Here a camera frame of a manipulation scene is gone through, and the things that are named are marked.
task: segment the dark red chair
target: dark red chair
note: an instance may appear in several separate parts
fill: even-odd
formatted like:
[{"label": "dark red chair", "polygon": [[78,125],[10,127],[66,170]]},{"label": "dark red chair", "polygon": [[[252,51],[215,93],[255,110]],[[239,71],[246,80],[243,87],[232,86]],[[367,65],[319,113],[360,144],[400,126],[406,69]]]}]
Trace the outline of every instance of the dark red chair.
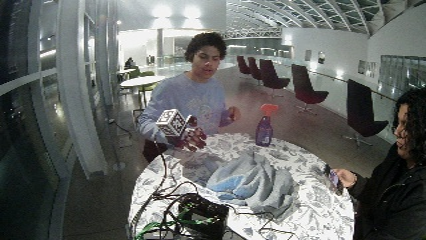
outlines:
[{"label": "dark red chair", "polygon": [[371,89],[351,79],[347,81],[346,111],[347,125],[355,130],[355,136],[342,137],[355,140],[358,147],[359,143],[372,146],[360,139],[360,136],[371,137],[378,134],[386,128],[388,121],[374,121]]},{"label": "dark red chair", "polygon": [[311,87],[306,66],[291,64],[291,74],[295,98],[304,103],[303,107],[296,106],[300,109],[298,112],[307,112],[316,115],[311,111],[311,108],[307,108],[307,104],[323,102],[328,96],[328,92],[315,91]]},{"label": "dark red chair", "polygon": [[278,77],[271,60],[260,59],[258,65],[263,80],[263,86],[271,88],[271,97],[283,97],[282,95],[274,95],[274,90],[284,88],[290,83],[290,78]]},{"label": "dark red chair", "polygon": [[236,63],[238,63],[239,73],[250,74],[250,68],[244,63],[243,56],[236,56]]},{"label": "dark red chair", "polygon": [[247,57],[247,60],[248,60],[248,68],[250,68],[251,77],[256,80],[256,85],[259,86],[260,81],[262,81],[260,70],[256,67],[254,57]]}]

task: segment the ceiling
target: ceiling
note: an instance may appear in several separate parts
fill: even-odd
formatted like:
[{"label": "ceiling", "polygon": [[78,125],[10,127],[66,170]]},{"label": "ceiling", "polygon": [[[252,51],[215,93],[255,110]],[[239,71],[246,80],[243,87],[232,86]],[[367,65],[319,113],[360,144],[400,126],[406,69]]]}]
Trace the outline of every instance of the ceiling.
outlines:
[{"label": "ceiling", "polygon": [[368,36],[426,0],[226,0],[226,38],[319,28]]}]

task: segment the woman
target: woman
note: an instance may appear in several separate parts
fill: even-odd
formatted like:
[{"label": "woman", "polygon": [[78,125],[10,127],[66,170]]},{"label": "woman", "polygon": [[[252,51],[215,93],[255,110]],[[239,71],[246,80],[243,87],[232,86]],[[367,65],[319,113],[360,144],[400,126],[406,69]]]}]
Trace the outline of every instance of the woman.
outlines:
[{"label": "woman", "polygon": [[354,239],[426,239],[426,88],[396,101],[396,142],[371,177],[335,169],[358,200]]}]

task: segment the hand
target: hand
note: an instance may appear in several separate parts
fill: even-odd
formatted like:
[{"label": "hand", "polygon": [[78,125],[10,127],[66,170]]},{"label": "hand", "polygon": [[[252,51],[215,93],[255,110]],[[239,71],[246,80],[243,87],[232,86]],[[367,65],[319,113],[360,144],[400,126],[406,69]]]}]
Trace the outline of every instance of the hand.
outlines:
[{"label": "hand", "polygon": [[205,147],[206,138],[207,136],[202,132],[201,128],[185,129],[175,147],[178,147],[179,149],[183,149],[186,147],[189,151],[195,152],[197,149],[202,149]]},{"label": "hand", "polygon": [[332,171],[335,172],[343,187],[350,188],[356,182],[356,175],[346,169],[332,169]]},{"label": "hand", "polygon": [[236,121],[240,118],[240,112],[239,109],[234,106],[227,108],[227,112],[228,112],[228,118],[231,121]]}]

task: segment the white table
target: white table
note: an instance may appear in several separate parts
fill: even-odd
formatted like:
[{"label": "white table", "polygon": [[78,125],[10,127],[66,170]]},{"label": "white table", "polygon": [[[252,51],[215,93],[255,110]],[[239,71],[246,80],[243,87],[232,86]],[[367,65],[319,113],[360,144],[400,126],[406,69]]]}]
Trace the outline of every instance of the white table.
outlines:
[{"label": "white table", "polygon": [[159,82],[162,79],[165,79],[165,76],[143,76],[143,77],[137,77],[131,78],[129,80],[125,80],[119,86],[123,88],[133,88],[133,87],[142,87],[142,92],[143,92],[143,104],[146,106],[146,96],[145,96],[145,89],[143,87],[151,83]]},{"label": "white table", "polygon": [[[246,134],[216,134],[206,139],[206,147],[195,153],[187,151],[167,150],[165,152],[167,178],[162,188],[174,189],[179,183],[190,181],[195,183],[199,195],[208,201],[220,203],[215,193],[205,188],[211,172],[205,166],[206,159],[211,156],[230,161],[239,157],[243,151],[254,151],[264,156],[275,169],[284,168],[294,179],[292,204],[282,215],[282,218],[267,223],[266,227],[292,232],[296,237],[291,239],[351,239],[354,228],[352,203],[346,189],[338,196],[326,185],[327,179],[318,173],[324,162],[303,148],[278,139],[271,140],[268,147],[259,147]],[[163,175],[161,157],[157,157],[141,173],[133,190],[129,223],[146,201],[150,193],[159,185]],[[194,187],[186,184],[179,193],[195,192]],[[161,222],[162,210],[170,201],[150,201],[141,214],[135,226],[130,225],[133,232],[139,233],[142,227],[150,222]],[[247,207],[234,206],[239,213],[251,212]],[[267,219],[234,214],[228,209],[227,227],[246,239],[287,239],[288,233],[262,231]]]},{"label": "white table", "polygon": [[129,75],[127,74],[129,74],[129,72],[131,72],[134,70],[135,70],[134,68],[119,70],[119,71],[117,71],[117,75],[119,75],[121,79],[129,79],[129,77],[127,77]]}]

